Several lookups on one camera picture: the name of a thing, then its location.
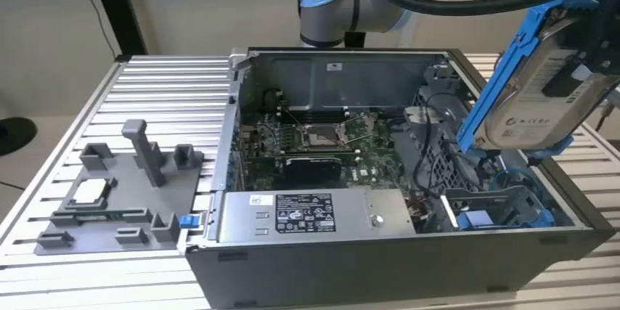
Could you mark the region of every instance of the blue clip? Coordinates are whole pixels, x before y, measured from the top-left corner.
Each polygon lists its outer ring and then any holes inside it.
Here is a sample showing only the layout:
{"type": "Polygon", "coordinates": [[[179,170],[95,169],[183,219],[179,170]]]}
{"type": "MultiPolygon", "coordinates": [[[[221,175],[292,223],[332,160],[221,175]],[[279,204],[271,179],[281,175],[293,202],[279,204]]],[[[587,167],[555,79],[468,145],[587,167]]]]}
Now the blue clip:
{"type": "Polygon", "coordinates": [[[200,226],[200,216],[187,214],[181,216],[179,227],[181,229],[195,229],[200,226]]]}

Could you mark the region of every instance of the circuit board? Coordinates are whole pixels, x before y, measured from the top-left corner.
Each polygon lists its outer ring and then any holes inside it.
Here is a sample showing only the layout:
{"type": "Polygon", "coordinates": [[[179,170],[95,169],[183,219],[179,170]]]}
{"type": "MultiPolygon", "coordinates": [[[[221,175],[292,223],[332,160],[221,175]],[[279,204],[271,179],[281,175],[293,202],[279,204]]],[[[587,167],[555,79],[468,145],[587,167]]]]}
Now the circuit board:
{"type": "Polygon", "coordinates": [[[268,115],[241,130],[247,189],[409,187],[380,113],[308,124],[268,115]]]}

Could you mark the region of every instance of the metal table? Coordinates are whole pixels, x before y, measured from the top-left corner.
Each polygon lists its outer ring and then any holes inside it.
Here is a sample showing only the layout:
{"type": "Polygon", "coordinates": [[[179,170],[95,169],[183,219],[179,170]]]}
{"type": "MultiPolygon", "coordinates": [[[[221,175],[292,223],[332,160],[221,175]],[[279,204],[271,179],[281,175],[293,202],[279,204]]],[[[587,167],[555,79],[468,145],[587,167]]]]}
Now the metal table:
{"type": "MultiPolygon", "coordinates": [[[[485,78],[496,56],[468,55],[485,78]]],[[[127,118],[147,120],[147,134],[161,148],[192,143],[204,152],[193,210],[207,208],[227,91],[228,57],[143,56],[115,64],[0,225],[0,309],[209,308],[176,250],[44,257],[33,255],[33,239],[79,173],[83,146],[107,142],[113,152],[131,151],[120,135],[127,118]]],[[[620,232],[620,153],[584,124],[555,159],[620,232]]],[[[620,233],[583,260],[555,264],[516,293],[336,308],[617,309],[619,304],[620,233]]]]}

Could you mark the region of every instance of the sticker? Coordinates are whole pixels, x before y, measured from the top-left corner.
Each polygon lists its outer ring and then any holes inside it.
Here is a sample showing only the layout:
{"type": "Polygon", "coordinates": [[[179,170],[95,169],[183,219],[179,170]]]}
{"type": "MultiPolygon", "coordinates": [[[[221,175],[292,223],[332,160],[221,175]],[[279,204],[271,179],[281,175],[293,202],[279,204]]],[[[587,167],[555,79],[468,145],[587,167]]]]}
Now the sticker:
{"type": "Polygon", "coordinates": [[[499,144],[517,146],[543,142],[565,116],[565,105],[576,102],[588,90],[592,79],[583,82],[567,97],[549,98],[541,91],[565,66],[567,57],[575,52],[576,50],[557,49],[545,57],[544,64],[507,107],[511,113],[501,116],[501,121],[491,130],[491,138],[499,144]]]}
{"type": "Polygon", "coordinates": [[[272,206],[273,205],[273,195],[251,195],[249,196],[249,205],[251,206],[272,206]]]}
{"type": "Polygon", "coordinates": [[[341,70],[341,63],[328,63],[328,72],[341,70]]]}
{"type": "Polygon", "coordinates": [[[280,234],[336,231],[331,194],[276,195],[275,206],[275,229],[280,234]]]}

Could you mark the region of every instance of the black chair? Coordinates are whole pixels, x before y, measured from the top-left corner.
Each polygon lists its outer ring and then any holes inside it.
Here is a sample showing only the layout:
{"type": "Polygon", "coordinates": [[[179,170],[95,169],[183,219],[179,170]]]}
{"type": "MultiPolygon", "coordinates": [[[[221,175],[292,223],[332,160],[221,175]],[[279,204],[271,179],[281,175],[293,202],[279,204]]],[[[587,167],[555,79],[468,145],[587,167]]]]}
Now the black chair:
{"type": "Polygon", "coordinates": [[[0,156],[23,148],[37,134],[37,126],[31,119],[7,118],[0,120],[0,156]]]}

